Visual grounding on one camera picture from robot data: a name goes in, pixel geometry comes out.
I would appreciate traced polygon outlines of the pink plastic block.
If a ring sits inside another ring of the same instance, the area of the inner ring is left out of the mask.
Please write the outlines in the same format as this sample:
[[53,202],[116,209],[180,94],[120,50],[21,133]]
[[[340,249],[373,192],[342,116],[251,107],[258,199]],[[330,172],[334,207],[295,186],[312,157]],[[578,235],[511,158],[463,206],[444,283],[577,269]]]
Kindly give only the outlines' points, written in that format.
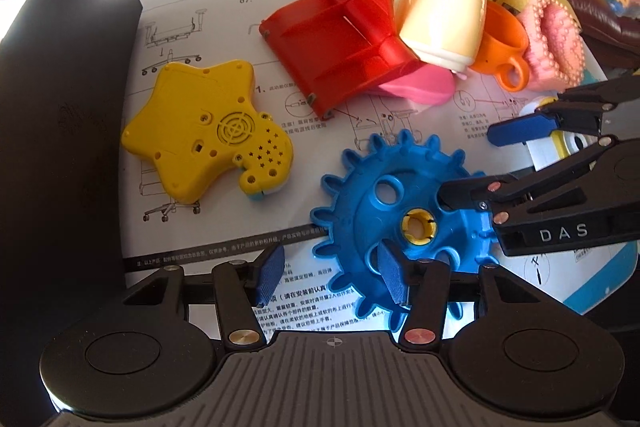
[[456,78],[449,69],[422,64],[413,72],[370,88],[367,94],[394,96],[423,105],[442,105],[456,91]]

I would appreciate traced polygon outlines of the cream plastic jug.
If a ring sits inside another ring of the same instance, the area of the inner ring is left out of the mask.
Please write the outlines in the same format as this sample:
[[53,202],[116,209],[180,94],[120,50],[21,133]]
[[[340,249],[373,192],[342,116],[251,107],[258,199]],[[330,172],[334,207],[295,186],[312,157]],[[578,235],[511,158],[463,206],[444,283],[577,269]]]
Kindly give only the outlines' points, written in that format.
[[401,40],[424,63],[463,72],[475,62],[487,0],[393,0]]

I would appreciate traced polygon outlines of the open cardboard box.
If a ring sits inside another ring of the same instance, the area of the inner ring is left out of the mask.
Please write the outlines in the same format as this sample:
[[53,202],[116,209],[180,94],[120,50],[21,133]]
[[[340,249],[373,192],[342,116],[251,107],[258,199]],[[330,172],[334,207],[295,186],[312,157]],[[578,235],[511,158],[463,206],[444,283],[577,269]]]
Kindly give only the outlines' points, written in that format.
[[1,421],[38,426],[51,338],[124,283],[119,135],[140,0],[25,0],[1,43]]

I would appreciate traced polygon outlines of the orange plastic cup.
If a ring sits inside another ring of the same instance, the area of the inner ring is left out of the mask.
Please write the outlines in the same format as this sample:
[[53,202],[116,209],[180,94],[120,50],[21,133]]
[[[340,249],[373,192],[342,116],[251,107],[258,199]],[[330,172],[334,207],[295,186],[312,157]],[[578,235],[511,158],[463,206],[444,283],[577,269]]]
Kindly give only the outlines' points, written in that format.
[[488,1],[480,49],[471,69],[493,75],[506,91],[522,91],[529,80],[524,58],[527,48],[528,35],[521,22],[498,3]]

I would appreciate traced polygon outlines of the yellow star toy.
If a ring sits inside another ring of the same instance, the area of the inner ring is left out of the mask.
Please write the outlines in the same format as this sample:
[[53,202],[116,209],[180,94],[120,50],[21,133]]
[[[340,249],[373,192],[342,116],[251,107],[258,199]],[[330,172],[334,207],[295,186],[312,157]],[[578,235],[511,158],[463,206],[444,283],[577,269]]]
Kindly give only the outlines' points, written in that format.
[[155,167],[165,192],[180,204],[199,200],[225,172],[241,171],[250,197],[288,181],[294,147],[288,134],[252,102],[254,68],[241,60],[203,68],[163,66],[145,106],[120,143]]

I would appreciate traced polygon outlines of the blue plastic gear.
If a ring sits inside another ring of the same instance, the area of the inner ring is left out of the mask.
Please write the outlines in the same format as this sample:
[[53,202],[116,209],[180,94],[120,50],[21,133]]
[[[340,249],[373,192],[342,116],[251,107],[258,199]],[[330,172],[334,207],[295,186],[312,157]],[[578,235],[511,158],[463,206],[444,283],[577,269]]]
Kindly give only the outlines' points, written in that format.
[[328,237],[312,252],[337,261],[340,271],[330,280],[330,291],[356,291],[356,317],[386,311],[388,328],[397,332],[408,314],[383,280],[375,251],[383,241],[410,260],[445,260],[456,272],[475,273],[496,263],[497,237],[488,213],[446,210],[437,202],[443,183],[469,176],[464,161],[464,150],[444,153],[438,135],[418,143],[404,130],[394,144],[371,135],[366,155],[346,148],[344,176],[322,176],[331,202],[311,210],[310,219],[326,228]]

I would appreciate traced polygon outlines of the white instruction sheet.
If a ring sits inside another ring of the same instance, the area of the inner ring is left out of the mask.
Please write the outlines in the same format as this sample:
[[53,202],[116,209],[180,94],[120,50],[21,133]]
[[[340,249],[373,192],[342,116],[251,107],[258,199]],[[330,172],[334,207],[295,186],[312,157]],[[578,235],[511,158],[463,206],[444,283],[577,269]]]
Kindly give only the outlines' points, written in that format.
[[386,251],[502,265],[577,312],[629,279],[630,242],[582,247],[589,227],[547,225],[512,254],[491,202],[447,208],[450,180],[543,173],[598,144],[549,116],[530,48],[555,0],[513,15],[494,0],[141,0],[122,130],[129,283],[160,268],[207,274],[282,244],[257,317],[266,334],[396,332],[410,306]]

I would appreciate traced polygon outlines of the red plastic toy tray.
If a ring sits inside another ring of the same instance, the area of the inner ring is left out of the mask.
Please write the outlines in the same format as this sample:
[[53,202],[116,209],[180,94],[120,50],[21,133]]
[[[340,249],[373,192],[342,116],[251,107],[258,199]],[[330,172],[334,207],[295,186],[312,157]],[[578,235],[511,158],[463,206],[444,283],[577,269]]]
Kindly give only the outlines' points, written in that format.
[[259,32],[322,119],[421,65],[398,36],[392,0],[296,0]]

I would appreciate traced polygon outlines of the pink bumpy toy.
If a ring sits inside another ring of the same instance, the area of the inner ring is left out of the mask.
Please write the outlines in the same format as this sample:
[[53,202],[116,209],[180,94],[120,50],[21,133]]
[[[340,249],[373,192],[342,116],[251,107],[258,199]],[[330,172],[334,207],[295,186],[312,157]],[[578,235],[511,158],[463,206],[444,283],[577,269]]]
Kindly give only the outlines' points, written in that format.
[[558,0],[528,0],[518,20],[528,47],[529,90],[564,92],[584,78],[586,58],[578,23]]

